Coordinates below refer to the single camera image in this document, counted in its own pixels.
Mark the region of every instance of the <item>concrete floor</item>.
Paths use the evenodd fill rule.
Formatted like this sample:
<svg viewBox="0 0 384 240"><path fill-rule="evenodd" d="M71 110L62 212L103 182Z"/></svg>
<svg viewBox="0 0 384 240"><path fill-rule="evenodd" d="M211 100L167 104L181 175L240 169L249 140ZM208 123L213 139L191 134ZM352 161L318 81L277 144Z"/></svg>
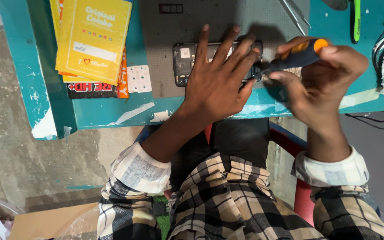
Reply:
<svg viewBox="0 0 384 240"><path fill-rule="evenodd" d="M304 137L294 119L274 119ZM78 131L66 139L37 141L31 135L4 32L0 33L0 198L25 212L96 202L110 164L133 143L142 126ZM274 193L294 202L293 158L269 146L268 169ZM0 208L0 217L12 219Z"/></svg>

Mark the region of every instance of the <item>green artificial grass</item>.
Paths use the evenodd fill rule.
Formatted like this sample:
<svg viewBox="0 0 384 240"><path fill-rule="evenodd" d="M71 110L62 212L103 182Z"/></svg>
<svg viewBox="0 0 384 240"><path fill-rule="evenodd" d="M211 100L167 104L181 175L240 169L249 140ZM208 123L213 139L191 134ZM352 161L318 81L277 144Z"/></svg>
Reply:
<svg viewBox="0 0 384 240"><path fill-rule="evenodd" d="M168 199L165 196L154 196L153 200L155 202L164 202L168 203ZM170 230L170 216L169 215L161 215L157 216L157 222L159 227L161 228L161 238L165 240L167 238L168 230Z"/></svg>

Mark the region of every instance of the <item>person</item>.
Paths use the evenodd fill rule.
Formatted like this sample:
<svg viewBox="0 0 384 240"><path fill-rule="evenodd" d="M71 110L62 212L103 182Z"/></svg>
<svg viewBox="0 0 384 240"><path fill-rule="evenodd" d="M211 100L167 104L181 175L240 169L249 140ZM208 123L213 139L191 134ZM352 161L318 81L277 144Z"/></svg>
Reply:
<svg viewBox="0 0 384 240"><path fill-rule="evenodd" d="M308 126L307 150L296 157L292 173L312 186L313 227L269 189L267 118L224 120L243 109L256 82L241 86L258 58L257 49L247 53L253 35L227 58L239 31L230 30L209 62L209 25L203 26L184 102L111 165L99 203L99 239L161 239L151 195L170 188L167 239L384 239L364 159L348 144L338 114L349 85L368 68L366 57L329 45L318 62L302 69L301 81L285 71L270 74L285 86L292 114ZM293 38L278 53L308 39ZM210 124L208 144L203 130Z"/></svg>

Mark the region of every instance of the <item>repair mat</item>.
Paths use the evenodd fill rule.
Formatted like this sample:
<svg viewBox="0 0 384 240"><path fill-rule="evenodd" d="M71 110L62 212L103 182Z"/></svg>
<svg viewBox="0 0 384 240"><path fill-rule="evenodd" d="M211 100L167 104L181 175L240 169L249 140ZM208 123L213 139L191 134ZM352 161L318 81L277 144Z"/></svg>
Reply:
<svg viewBox="0 0 384 240"><path fill-rule="evenodd" d="M309 0L294 2L308 19ZM185 95L185 88L174 81L172 49L177 43L196 43L206 23L209 42L223 41L234 24L241 26L240 36L252 32L263 42L266 62L274 59L277 46L301 36L278 0L140 0L139 4L154 98ZM299 24L307 33L300 18ZM255 85L262 87L262 82Z"/></svg>

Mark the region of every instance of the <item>green toothbrush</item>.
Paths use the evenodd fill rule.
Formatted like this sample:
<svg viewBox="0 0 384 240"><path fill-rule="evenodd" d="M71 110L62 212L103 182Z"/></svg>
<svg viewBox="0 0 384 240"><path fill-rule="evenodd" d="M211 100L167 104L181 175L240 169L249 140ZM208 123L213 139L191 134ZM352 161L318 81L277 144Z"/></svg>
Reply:
<svg viewBox="0 0 384 240"><path fill-rule="evenodd" d="M356 44L361 32L361 0L351 1L351 40Z"/></svg>

